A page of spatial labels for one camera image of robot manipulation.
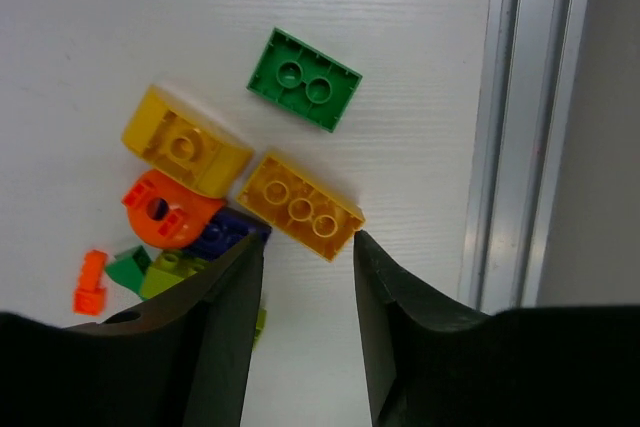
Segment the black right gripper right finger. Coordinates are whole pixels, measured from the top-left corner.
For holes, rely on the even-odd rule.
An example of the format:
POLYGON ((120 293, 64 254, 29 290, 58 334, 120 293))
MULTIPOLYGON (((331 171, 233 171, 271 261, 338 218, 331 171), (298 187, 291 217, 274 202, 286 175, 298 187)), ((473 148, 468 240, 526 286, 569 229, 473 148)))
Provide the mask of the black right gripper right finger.
POLYGON ((635 426, 635 306, 488 315, 354 239, 357 311, 376 426, 635 426))

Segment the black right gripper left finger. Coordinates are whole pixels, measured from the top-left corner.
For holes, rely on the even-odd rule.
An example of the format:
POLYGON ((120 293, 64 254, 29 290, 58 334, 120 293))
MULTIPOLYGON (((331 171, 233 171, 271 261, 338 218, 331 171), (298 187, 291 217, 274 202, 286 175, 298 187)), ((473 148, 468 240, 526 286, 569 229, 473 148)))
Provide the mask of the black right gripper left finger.
POLYGON ((101 323, 1 316, 5 426, 236 426, 260 307, 251 235, 203 271, 101 323))

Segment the yellow long lego brick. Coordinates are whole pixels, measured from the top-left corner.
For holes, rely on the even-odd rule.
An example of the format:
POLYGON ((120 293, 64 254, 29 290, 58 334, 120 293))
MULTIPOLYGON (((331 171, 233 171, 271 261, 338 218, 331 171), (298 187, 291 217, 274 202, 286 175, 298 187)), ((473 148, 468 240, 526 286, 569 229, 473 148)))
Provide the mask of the yellow long lego brick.
POLYGON ((265 153, 236 200, 328 262, 365 224, 356 202, 277 150, 265 153))

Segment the yellow curved lego brick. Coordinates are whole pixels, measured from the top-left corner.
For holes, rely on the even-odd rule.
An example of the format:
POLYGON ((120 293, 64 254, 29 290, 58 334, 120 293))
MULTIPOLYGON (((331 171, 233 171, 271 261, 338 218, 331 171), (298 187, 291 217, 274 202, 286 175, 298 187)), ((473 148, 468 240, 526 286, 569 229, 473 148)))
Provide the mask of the yellow curved lego brick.
POLYGON ((137 157, 191 191, 228 194, 254 149, 170 91, 152 84, 121 140, 137 157))

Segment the dark green lego slope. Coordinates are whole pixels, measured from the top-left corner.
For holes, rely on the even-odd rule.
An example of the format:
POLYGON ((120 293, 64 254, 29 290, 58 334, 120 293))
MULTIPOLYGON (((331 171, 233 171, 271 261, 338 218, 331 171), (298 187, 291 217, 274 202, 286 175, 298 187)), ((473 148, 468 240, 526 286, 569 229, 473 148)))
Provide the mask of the dark green lego slope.
POLYGON ((146 249, 139 245, 114 256, 105 268, 106 275, 116 284, 136 295, 140 289, 152 260, 146 249))

